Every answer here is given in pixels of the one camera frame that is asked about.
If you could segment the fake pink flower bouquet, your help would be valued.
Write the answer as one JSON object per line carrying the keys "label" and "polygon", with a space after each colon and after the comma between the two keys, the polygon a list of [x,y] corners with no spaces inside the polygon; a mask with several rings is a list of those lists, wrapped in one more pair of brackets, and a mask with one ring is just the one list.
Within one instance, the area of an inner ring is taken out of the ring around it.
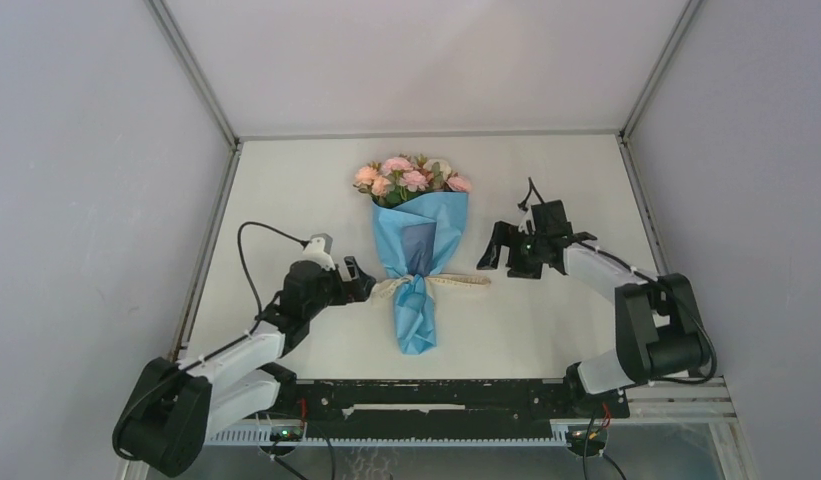
{"label": "fake pink flower bouquet", "polygon": [[444,159],[401,154],[362,166],[353,187],[375,205],[394,208],[430,193],[470,193],[470,180]]}

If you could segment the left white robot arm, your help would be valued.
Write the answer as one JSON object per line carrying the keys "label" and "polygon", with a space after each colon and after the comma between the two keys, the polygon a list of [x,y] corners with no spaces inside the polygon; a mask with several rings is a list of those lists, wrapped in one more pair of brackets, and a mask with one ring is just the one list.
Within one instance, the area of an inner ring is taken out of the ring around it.
{"label": "left white robot arm", "polygon": [[276,417],[297,407],[297,388],[272,373],[277,360],[308,335],[311,321],[328,307],[365,302],[375,279],[352,256],[342,267],[312,260],[290,266],[282,288],[254,323],[216,350],[183,362],[149,361],[111,435],[114,452],[174,478],[197,459],[207,439],[244,417],[269,411]]}

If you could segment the blue wrapping paper sheet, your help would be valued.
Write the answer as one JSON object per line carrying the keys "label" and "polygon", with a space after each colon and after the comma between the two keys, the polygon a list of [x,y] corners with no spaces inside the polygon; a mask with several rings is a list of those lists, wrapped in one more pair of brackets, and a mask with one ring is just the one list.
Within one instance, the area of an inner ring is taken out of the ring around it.
{"label": "blue wrapping paper sheet", "polygon": [[426,280],[444,271],[468,219],[467,193],[423,194],[398,206],[373,207],[373,234],[387,277],[399,284],[392,299],[395,336],[405,355],[437,345],[435,300]]}

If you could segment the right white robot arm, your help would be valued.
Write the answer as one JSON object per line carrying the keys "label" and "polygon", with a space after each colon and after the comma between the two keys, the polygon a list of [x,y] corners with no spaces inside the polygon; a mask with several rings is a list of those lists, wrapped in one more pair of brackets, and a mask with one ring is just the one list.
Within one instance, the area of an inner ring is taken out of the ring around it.
{"label": "right white robot arm", "polygon": [[717,356],[687,277],[648,274],[601,247],[595,235],[574,229],[560,200],[521,209],[519,223],[494,223],[478,269],[505,265],[511,278],[538,280],[550,268],[581,281],[614,310],[613,348],[567,371],[570,412],[591,415],[611,391],[684,383],[684,371],[706,367],[714,376]]}

